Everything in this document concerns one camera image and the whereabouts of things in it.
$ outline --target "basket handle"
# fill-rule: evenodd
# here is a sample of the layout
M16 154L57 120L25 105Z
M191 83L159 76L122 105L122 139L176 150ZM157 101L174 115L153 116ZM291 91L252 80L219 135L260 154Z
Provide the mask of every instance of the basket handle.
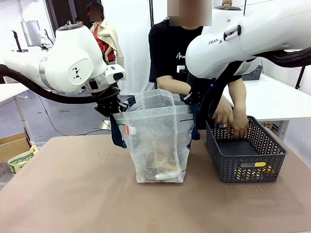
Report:
M255 163L242 163L240 164L240 167L248 168L248 167L264 167L266 166L266 162L255 162Z

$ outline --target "clear plastic bag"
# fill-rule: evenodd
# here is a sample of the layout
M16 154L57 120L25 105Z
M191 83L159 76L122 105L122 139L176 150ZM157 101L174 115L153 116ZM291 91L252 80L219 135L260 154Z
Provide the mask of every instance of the clear plastic bag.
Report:
M194 126L190 107L179 95L160 89L140 93L134 102L129 100L128 110L114 118L137 182L183 182Z

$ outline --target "brown table surface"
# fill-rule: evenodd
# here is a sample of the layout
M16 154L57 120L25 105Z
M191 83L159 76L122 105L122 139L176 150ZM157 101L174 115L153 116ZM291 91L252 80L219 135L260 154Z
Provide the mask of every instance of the brown table surface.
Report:
M275 183L222 183L203 135L184 183L137 183L128 151L110 135L56 137L0 192L0 232L303 232L310 180L289 150Z

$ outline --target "gray plastic basket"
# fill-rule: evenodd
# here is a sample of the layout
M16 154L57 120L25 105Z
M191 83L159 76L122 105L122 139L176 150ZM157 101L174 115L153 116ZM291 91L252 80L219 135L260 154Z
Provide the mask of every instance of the gray plastic basket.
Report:
M259 80L262 69L262 66L258 66L254 71L250 72L249 74L243 74L243 81Z
M207 124L207 145L224 183L274 182L287 151L252 116L243 138L233 138L227 128Z

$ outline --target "table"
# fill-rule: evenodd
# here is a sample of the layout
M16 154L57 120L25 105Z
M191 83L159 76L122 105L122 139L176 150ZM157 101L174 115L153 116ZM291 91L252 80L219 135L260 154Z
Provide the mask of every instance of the table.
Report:
M27 118L24 116L23 111L20 107L20 104L18 102L18 95L24 91L27 91L28 88L25 87L21 83L7 83L7 84L0 84L0 106L14 101L18 114L20 116L20 120L23 122L24 127L28 133L28 136L30 137L31 143L35 144L34 136L29 128Z
M261 75L257 81L245 81L246 113L259 121L281 121L278 137L284 140L291 119L311 118L311 96L280 81ZM233 105L228 87L224 96Z
M311 230L311 170L288 148L275 183L225 184L193 141L184 183L136 183L111 136L51 139L0 192L6 233L294 233Z

